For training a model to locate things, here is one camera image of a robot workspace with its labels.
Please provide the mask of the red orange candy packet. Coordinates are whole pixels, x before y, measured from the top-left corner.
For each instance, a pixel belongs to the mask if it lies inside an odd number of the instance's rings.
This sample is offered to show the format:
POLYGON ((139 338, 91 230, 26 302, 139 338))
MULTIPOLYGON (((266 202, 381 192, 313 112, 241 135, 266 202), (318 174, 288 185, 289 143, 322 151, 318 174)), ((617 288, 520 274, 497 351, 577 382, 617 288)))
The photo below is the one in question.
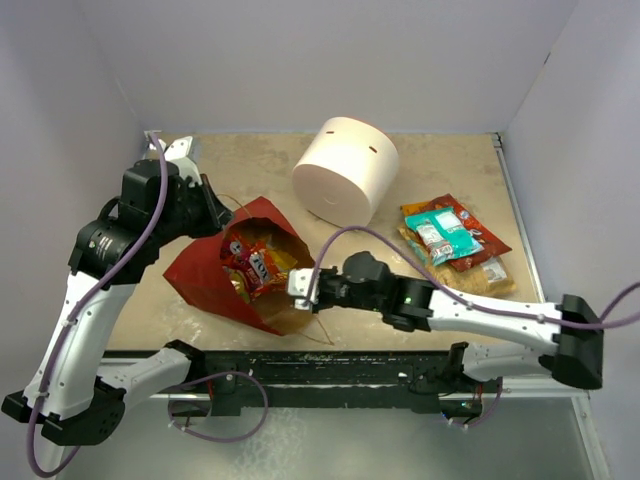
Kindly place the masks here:
POLYGON ((288 272, 298 260, 276 248, 270 237, 249 240, 239 233, 226 237, 220 250, 223 271, 245 303, 286 287, 288 272))

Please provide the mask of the teal white snack packet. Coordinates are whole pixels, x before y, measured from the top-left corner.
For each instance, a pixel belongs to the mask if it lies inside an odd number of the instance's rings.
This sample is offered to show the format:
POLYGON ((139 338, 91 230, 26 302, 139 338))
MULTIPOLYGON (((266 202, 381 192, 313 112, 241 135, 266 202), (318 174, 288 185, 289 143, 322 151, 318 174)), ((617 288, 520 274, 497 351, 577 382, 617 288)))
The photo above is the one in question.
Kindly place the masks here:
POLYGON ((434 266, 484 250, 480 242, 462 224, 452 207, 409 215, 404 221, 422 240, 434 266))

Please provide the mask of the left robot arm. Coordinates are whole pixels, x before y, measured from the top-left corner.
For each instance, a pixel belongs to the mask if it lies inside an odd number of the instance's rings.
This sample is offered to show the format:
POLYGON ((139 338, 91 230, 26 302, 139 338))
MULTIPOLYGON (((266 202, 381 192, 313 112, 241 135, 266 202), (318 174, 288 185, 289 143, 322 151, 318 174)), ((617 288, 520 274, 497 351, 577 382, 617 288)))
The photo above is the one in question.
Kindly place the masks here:
POLYGON ((2 412, 34 421, 56 445, 93 446, 154 394, 176 385, 184 392, 201 388, 205 355, 180 340, 126 367, 106 368, 101 360, 120 312, 161 248, 182 236, 214 236, 232 217, 192 160, 165 166, 141 160, 127 169, 120 195, 79 231, 54 335, 32 381, 5 397, 2 412))

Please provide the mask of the tan snack bag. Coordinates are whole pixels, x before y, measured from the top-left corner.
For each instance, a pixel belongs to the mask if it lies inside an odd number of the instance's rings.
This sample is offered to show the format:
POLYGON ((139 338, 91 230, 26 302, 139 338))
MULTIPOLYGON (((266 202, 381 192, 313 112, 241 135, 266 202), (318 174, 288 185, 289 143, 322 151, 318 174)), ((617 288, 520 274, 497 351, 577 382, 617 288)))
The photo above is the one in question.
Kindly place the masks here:
POLYGON ((419 237, 403 224, 399 224, 397 230, 425 269, 439 283, 462 292, 487 297, 506 297, 516 290, 513 276, 499 257, 493 257, 464 272, 458 272, 449 263, 433 266, 419 237))

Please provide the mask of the orange kettle chips bag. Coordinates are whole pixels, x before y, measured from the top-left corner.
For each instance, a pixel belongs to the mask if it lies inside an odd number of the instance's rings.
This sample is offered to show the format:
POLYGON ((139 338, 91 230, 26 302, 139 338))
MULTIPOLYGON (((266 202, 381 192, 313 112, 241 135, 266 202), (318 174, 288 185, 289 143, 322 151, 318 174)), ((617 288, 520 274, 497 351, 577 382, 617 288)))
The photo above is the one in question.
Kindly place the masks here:
POLYGON ((412 204, 405 204, 400 207, 402 214, 405 217, 427 212, 431 209, 431 202, 417 202, 412 204))

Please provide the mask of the red paper bag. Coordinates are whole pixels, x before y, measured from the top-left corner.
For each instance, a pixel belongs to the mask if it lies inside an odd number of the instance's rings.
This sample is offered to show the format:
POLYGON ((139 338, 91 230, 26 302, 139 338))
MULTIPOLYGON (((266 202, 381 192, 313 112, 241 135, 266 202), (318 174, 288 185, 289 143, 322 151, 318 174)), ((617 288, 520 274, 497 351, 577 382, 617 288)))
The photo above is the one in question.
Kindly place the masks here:
POLYGON ((315 265, 308 246, 282 212, 268 199, 258 197, 237 209, 222 232, 186 247, 165 270, 164 278, 188 305, 201 311, 278 336, 302 335, 314 317, 293 307, 286 287, 251 303, 236 293, 220 260, 221 244, 231 233, 249 240, 270 237, 276 248, 298 260, 293 269, 315 265))

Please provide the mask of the red white snack packet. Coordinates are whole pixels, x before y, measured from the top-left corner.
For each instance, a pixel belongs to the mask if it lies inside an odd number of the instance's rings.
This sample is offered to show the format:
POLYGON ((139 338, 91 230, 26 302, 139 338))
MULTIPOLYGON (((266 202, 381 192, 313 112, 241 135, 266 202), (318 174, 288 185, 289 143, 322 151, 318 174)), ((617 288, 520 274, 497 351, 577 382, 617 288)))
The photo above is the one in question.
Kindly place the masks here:
POLYGON ((461 221, 465 229, 472 235, 483 249, 469 256, 449 260, 451 266, 458 272, 467 271, 493 257, 499 257, 509 253, 512 248, 498 238, 484 224, 482 224, 471 211, 461 204, 451 194, 437 197, 426 204, 427 211, 440 210, 451 207, 456 217, 461 221))

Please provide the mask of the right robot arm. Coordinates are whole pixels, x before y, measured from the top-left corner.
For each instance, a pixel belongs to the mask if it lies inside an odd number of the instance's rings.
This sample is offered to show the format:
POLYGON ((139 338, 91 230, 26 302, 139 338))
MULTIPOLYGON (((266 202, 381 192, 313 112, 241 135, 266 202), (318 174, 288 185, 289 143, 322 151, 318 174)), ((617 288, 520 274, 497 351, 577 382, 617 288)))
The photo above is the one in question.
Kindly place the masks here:
POLYGON ((318 312, 333 307, 380 313, 396 330, 462 332, 498 345, 457 346, 445 366, 446 383, 467 391, 499 377, 548 375, 577 389, 603 385, 604 332, 581 297, 560 303, 522 303, 463 293, 403 276, 368 252, 348 257, 341 268, 299 274, 291 282, 296 305, 318 312))

